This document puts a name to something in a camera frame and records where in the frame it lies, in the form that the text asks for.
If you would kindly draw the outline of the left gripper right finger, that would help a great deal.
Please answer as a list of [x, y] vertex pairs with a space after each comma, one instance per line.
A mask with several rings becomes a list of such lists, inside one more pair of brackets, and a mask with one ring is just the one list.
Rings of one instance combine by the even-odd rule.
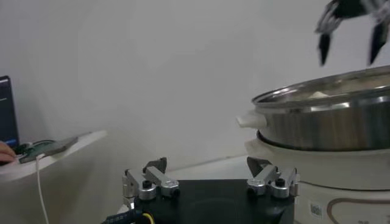
[[252, 178], [247, 180], [248, 194], [255, 197], [271, 194], [277, 199], [299, 195], [299, 174], [295, 167], [280, 169], [266, 159], [247, 157]]

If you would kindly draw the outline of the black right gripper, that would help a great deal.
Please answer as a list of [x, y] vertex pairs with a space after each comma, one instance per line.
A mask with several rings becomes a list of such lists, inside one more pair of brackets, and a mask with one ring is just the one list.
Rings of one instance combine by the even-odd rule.
[[325, 6], [325, 10], [319, 18], [315, 30], [319, 34], [317, 49], [319, 51], [319, 63], [321, 66], [326, 64], [332, 35], [339, 27], [341, 18], [356, 18], [370, 13], [372, 13], [375, 19], [369, 54], [369, 64], [372, 65], [382, 47], [388, 41], [389, 0], [337, 0]]

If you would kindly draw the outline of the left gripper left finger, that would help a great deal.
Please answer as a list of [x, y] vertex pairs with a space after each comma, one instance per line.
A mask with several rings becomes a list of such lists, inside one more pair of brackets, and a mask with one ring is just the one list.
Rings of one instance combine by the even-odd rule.
[[141, 171], [126, 169], [122, 175], [122, 200], [124, 206], [134, 208], [135, 199], [151, 201], [162, 196], [177, 198], [180, 196], [178, 180], [166, 175], [168, 160], [166, 157], [149, 161]]

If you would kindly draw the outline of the bare person hand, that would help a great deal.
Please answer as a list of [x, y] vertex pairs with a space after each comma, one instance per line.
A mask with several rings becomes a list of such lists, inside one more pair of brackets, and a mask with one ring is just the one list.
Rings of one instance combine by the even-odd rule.
[[16, 154], [6, 143], [0, 142], [0, 162], [1, 165], [12, 163], [16, 160]]

